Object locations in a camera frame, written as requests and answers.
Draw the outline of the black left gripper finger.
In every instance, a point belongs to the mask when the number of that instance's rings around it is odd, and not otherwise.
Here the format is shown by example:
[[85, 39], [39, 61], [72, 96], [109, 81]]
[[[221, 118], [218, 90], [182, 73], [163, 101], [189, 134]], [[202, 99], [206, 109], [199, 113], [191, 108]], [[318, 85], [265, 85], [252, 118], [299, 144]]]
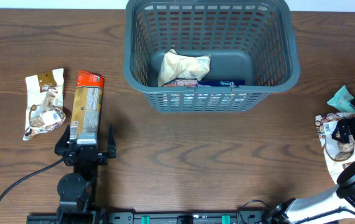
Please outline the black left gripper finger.
[[107, 152], [116, 152], [116, 142], [113, 137], [112, 125], [109, 126], [108, 130]]
[[69, 147], [70, 140], [70, 125], [68, 124], [62, 137], [59, 139], [59, 147], [65, 148]]

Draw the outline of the white cookie snack pouch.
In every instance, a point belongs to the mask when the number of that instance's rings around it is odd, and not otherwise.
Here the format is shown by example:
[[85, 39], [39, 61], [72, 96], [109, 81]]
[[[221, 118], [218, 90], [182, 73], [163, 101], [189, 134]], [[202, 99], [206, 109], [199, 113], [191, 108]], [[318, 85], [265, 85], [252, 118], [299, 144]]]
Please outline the white cookie snack pouch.
[[349, 143], [341, 143], [332, 137], [340, 119], [355, 118], [353, 113], [329, 113], [315, 116], [318, 138], [323, 148], [328, 172], [336, 184], [345, 168], [355, 162], [355, 141], [350, 137]]

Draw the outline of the long orange biscuit pack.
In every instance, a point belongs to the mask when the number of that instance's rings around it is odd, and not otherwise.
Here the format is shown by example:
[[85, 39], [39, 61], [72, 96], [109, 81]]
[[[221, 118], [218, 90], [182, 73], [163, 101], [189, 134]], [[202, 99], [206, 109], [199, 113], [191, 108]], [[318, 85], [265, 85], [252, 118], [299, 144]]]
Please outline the long orange biscuit pack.
[[78, 144], [96, 144], [100, 122], [105, 78], [85, 70], [78, 71], [70, 141]]

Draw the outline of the Kleenex tissue multipack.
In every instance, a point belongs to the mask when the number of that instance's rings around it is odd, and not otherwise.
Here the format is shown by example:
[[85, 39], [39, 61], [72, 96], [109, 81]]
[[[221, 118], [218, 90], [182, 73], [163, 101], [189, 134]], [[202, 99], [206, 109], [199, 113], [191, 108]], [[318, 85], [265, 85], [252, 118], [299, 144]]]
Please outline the Kleenex tissue multipack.
[[[165, 83], [162, 87], [177, 87], [177, 86], [187, 86], [187, 87], [232, 87], [232, 86], [240, 86], [246, 85], [245, 80], [201, 80], [198, 81], [196, 79], [188, 80], [188, 79], [175, 79], [170, 82]], [[230, 101], [234, 98], [235, 93], [225, 94], [222, 101]], [[168, 101], [168, 94], [162, 94], [162, 101]], [[184, 95], [184, 99], [191, 100], [194, 99], [194, 94], [186, 94]], [[220, 99], [221, 94], [205, 94], [198, 93], [197, 97], [199, 100], [205, 100], [206, 96], [210, 96], [210, 101], [216, 101]], [[239, 93], [238, 99], [246, 98], [246, 93]], [[180, 94], [171, 94], [171, 101], [179, 101]]]

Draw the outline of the beige paper bag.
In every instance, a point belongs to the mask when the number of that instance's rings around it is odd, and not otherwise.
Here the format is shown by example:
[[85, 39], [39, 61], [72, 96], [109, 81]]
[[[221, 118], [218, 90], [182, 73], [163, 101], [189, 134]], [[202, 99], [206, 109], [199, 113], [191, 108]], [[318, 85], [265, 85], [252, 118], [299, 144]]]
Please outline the beige paper bag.
[[158, 75], [158, 86], [175, 79], [196, 79], [201, 81], [211, 70], [211, 56], [200, 57], [179, 55], [174, 49], [164, 54]]

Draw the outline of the mint green wipes packet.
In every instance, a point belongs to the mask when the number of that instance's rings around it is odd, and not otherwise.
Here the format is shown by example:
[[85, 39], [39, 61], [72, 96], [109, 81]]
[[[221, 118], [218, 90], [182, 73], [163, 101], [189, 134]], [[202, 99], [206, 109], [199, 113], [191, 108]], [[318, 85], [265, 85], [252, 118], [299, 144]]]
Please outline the mint green wipes packet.
[[334, 96], [327, 101], [327, 104], [336, 108], [342, 113], [354, 113], [355, 106], [351, 103], [354, 97], [348, 92], [345, 85], [343, 85]]

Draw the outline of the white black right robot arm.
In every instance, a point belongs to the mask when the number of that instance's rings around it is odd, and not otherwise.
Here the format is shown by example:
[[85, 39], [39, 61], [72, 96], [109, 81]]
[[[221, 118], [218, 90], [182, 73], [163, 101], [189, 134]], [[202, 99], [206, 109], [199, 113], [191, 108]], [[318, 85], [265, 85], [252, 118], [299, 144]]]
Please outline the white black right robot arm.
[[331, 223], [355, 218], [355, 162], [332, 189], [310, 198], [292, 198], [264, 216], [265, 223]]

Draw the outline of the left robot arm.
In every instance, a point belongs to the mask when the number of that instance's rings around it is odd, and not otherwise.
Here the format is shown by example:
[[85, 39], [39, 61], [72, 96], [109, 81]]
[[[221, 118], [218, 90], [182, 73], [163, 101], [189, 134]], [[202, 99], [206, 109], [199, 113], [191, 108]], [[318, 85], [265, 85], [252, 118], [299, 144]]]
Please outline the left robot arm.
[[113, 128], [108, 131], [107, 152], [99, 152], [97, 144], [79, 144], [70, 139], [68, 126], [55, 145], [55, 153], [62, 157], [73, 172], [63, 176], [58, 185], [60, 196], [57, 209], [58, 224], [107, 223], [107, 213], [96, 206], [98, 166], [105, 166], [116, 157], [116, 142]]

